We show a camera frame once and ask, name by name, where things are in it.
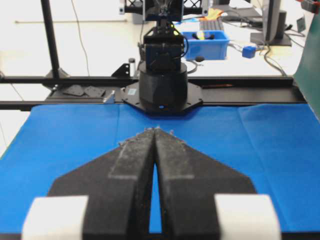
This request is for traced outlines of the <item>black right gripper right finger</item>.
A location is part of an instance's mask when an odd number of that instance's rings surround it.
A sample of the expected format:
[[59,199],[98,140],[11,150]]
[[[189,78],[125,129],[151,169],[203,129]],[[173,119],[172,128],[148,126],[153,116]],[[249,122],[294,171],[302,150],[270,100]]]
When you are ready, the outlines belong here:
[[279,240],[268,195],[238,170],[154,131],[162,231],[168,240]]

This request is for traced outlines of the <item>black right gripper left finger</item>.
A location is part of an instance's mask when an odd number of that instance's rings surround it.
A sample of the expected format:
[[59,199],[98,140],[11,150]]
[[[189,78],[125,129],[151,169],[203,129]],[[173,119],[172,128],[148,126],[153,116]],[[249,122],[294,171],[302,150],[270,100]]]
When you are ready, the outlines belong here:
[[153,175],[152,129],[56,178],[33,200],[24,240],[126,240],[148,231]]

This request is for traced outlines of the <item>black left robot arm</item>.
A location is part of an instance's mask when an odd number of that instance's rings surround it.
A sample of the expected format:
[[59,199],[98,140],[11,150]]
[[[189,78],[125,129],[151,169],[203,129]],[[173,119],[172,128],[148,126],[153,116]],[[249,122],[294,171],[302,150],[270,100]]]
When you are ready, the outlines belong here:
[[185,15],[206,16],[207,0],[122,0],[119,12],[142,15],[154,21],[139,44],[141,62],[138,82],[128,85],[123,101],[146,113],[177,114],[203,103],[202,89],[188,81],[187,66],[181,61],[189,42],[174,26]]

